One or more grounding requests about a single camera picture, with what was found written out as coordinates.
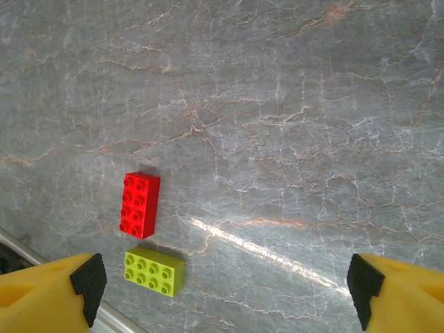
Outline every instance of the marble countertop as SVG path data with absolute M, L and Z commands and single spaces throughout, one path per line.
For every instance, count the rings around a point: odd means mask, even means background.
M 0 226 L 148 332 L 360 332 L 353 253 L 443 270 L 444 0 L 3 1 Z M 156 233 L 123 177 L 162 178 Z M 175 298 L 123 278 L 143 244 Z

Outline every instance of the black rubber pad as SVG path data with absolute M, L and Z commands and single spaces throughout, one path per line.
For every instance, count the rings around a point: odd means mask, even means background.
M 106 285 L 102 255 L 96 253 L 69 277 L 76 295 L 83 295 L 85 299 L 83 315 L 88 325 L 92 327 Z
M 366 262 L 360 255 L 354 254 L 347 274 L 347 285 L 355 304 L 362 330 L 367 330 L 372 312 L 370 299 L 381 291 L 384 275 Z

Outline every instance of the green brick stud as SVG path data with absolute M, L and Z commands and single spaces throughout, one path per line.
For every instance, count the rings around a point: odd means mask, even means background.
M 185 262 L 140 246 L 125 254 L 125 279 L 174 297 L 183 288 Z

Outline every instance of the toy brick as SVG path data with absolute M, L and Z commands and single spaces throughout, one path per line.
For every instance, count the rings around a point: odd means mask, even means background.
M 183 288 L 185 262 L 140 246 L 125 254 L 125 279 L 174 297 Z
M 154 234 L 160 178 L 127 173 L 123 182 L 120 230 L 139 239 Z

